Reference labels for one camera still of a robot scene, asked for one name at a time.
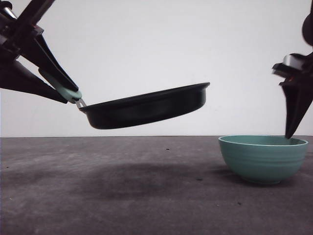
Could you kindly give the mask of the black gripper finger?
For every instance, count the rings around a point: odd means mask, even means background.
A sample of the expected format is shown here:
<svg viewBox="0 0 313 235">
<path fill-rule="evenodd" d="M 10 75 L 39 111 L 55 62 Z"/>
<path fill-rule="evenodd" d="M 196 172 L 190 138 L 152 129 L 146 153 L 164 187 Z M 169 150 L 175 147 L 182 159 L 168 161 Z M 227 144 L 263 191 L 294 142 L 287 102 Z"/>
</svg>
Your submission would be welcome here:
<svg viewBox="0 0 313 235">
<path fill-rule="evenodd" d="M 313 101 L 313 86 L 308 83 L 284 81 L 279 84 L 286 98 L 285 137 L 290 139 Z"/>
<path fill-rule="evenodd" d="M 54 88 L 46 84 L 18 61 L 0 63 L 0 87 L 67 103 L 67 100 Z"/>
<path fill-rule="evenodd" d="M 78 86 L 59 65 L 42 35 L 38 35 L 31 39 L 31 46 L 32 62 L 37 67 L 52 75 L 52 77 L 55 78 L 63 87 L 74 92 L 79 90 Z"/>
</svg>

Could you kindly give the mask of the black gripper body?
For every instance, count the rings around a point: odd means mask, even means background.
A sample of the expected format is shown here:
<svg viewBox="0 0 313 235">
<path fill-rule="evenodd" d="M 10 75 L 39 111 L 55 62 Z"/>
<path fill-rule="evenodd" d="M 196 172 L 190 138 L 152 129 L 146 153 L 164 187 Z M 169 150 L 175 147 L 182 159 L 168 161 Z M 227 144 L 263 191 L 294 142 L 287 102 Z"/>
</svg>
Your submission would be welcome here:
<svg viewBox="0 0 313 235">
<path fill-rule="evenodd" d="M 274 64 L 272 73 L 284 78 L 286 83 L 308 85 L 313 83 L 313 54 L 288 54 L 283 62 Z"/>
<path fill-rule="evenodd" d="M 52 0 L 32 0 L 19 17 L 12 11 L 12 3 L 0 2 L 0 59 L 13 60 L 21 55 L 26 39 L 35 31 L 37 23 L 54 3 Z"/>
</svg>

